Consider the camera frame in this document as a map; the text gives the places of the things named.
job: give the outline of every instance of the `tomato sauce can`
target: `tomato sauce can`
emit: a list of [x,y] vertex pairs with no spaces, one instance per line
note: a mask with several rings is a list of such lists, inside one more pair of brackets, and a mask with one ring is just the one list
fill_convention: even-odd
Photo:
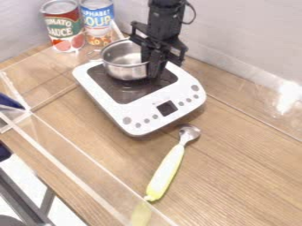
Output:
[[53,47],[60,52],[77,51],[85,44],[84,28],[77,2],[51,0],[41,6],[48,35]]
[[112,40],[111,21],[115,19],[112,0],[81,0],[80,11],[85,27],[85,40],[104,47]]

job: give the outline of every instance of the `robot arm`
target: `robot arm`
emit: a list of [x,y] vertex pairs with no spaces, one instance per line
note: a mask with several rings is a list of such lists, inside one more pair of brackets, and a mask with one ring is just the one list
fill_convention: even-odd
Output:
[[[129,39],[141,47],[141,61],[149,62],[148,78],[160,76],[167,61],[180,66],[184,60],[187,47],[177,36],[181,25],[194,21],[183,22],[185,6],[190,6],[194,10],[187,0],[149,0],[147,25],[135,21],[131,24],[132,34]],[[136,30],[145,34],[147,38],[139,36]]]

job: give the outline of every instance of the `stainless steel pot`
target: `stainless steel pot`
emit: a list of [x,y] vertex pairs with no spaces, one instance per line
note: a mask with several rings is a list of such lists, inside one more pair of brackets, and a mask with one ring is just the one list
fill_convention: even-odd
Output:
[[105,72],[121,80],[137,80],[147,77],[147,64],[141,63],[140,46],[128,39],[115,41],[100,51]]

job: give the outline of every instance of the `white wall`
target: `white wall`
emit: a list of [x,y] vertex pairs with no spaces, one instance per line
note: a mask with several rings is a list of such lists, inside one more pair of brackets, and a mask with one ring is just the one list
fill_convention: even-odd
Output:
[[[39,14],[44,1],[0,2],[0,61],[47,41]],[[131,20],[145,21],[147,0],[113,1],[117,25],[129,32]],[[250,79],[266,74],[302,83],[300,0],[190,2],[198,13],[181,33],[190,56]]]
[[[117,23],[128,32],[132,19],[145,21],[147,1],[115,3]],[[190,56],[248,78],[268,72],[302,83],[302,1],[190,3],[198,13],[196,22],[181,33]]]
[[43,16],[44,0],[0,1],[0,62],[48,41]]

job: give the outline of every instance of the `spatula handle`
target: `spatula handle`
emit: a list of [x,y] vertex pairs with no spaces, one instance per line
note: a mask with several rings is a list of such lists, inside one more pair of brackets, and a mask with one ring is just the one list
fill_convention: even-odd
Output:
[[181,159],[184,156],[184,147],[176,145],[168,152],[164,160],[161,161],[151,182],[145,188],[145,200],[155,201],[161,198],[165,189],[176,174]]

